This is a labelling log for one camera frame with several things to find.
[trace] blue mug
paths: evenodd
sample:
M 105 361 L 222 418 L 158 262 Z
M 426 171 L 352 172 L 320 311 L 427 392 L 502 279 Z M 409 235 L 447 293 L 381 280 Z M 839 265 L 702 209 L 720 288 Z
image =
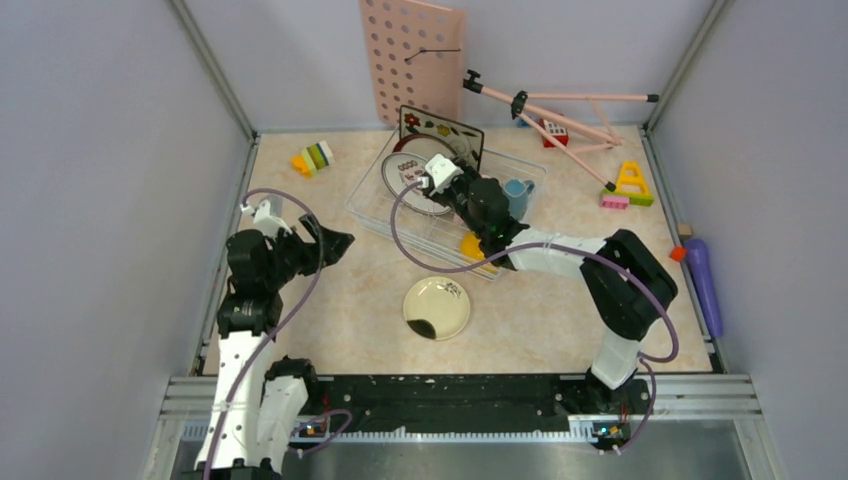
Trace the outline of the blue mug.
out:
M 511 179 L 504 185 L 504 195 L 509 199 L 509 214 L 516 220 L 521 220 L 527 213 L 530 194 L 536 184 L 532 180 Z

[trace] dish rack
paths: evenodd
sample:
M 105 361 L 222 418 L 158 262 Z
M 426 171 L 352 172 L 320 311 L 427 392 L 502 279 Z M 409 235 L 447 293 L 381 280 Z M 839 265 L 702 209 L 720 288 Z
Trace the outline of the dish rack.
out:
M 398 140 L 398 130 L 395 130 L 345 202 L 347 210 L 365 228 L 389 239 L 392 238 L 389 215 L 395 195 L 383 182 L 380 169 L 383 160 L 392 153 L 392 148 Z M 533 212 L 548 172 L 541 165 L 484 149 L 480 173 L 498 179 L 501 185 L 513 178 L 532 180 L 536 184 L 522 218 L 526 221 Z M 469 230 L 452 211 L 444 215 L 425 215 L 401 204 L 397 226 L 398 236 L 408 249 L 417 250 L 457 267 L 478 261 L 459 252 L 459 244 Z M 474 269 L 473 273 L 493 281 L 500 276 L 501 270 L 503 269 L 488 265 Z

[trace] white wall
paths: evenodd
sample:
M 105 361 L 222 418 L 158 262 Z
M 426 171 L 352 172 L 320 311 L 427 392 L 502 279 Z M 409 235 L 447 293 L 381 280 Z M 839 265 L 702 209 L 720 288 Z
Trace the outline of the white wall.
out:
M 140 475 L 246 142 L 166 2 L 0 6 L 0 477 Z
M 189 0 L 259 130 L 383 126 L 355 0 Z M 466 62 L 505 92 L 660 93 L 711 0 L 436 0 L 468 12 Z M 598 122 L 589 108 L 558 110 Z M 612 103 L 617 123 L 652 104 Z M 465 93 L 465 117 L 508 124 L 509 107 Z
M 848 3 L 735 2 L 657 132 L 791 478 L 845 478 Z

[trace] table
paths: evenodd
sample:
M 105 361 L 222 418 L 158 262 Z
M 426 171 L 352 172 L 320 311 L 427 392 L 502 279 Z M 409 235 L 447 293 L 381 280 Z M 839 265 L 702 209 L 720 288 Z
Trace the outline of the table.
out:
M 680 290 L 669 308 L 680 338 L 680 355 L 655 369 L 709 371 L 710 361 L 682 270 L 668 258 L 673 247 L 671 234 L 638 129 L 617 127 L 617 131 L 626 141 L 624 146 L 582 156 L 613 180 L 622 162 L 637 161 L 656 197 L 651 207 L 600 208 L 602 187 L 556 149 L 543 148 L 538 134 L 530 129 L 486 130 L 486 148 L 548 169 L 530 220 L 534 227 L 571 236 L 606 237 L 618 228 L 638 234 Z M 403 297 L 417 280 L 431 273 L 405 259 L 391 240 L 363 228 L 344 207 L 390 135 L 389 131 L 262 135 L 250 188 L 273 187 L 291 193 L 313 209 L 322 225 L 356 236 L 341 262 L 322 272 L 313 296 L 277 337 L 276 358 L 309 358 L 323 375 L 586 371 L 598 352 L 605 326 L 582 279 L 506 272 L 491 282 L 470 273 L 447 275 L 465 287 L 471 299 L 472 314 L 465 330 L 435 342 L 406 325 L 401 315 Z M 292 169 L 289 158 L 320 140 L 329 143 L 335 162 L 306 179 Z M 583 144 L 575 135 L 570 145 Z M 284 218 L 289 225 L 297 225 L 301 214 L 286 204 Z M 243 219 L 240 228 L 248 226 Z M 281 290 L 284 315 L 309 280 L 298 277 Z M 217 334 L 214 338 L 203 372 L 208 375 L 217 372 L 219 363 Z M 655 322 L 645 351 L 664 356 L 670 345 L 662 321 Z

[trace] gray floor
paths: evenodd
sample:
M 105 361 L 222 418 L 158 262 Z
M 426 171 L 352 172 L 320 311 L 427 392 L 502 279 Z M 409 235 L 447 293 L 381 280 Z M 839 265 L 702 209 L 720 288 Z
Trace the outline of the gray floor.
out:
M 200 444 L 186 445 L 188 467 Z M 339 444 L 314 456 L 286 457 L 283 479 L 747 480 L 732 422 L 654 422 L 621 457 L 574 451 L 564 444 Z

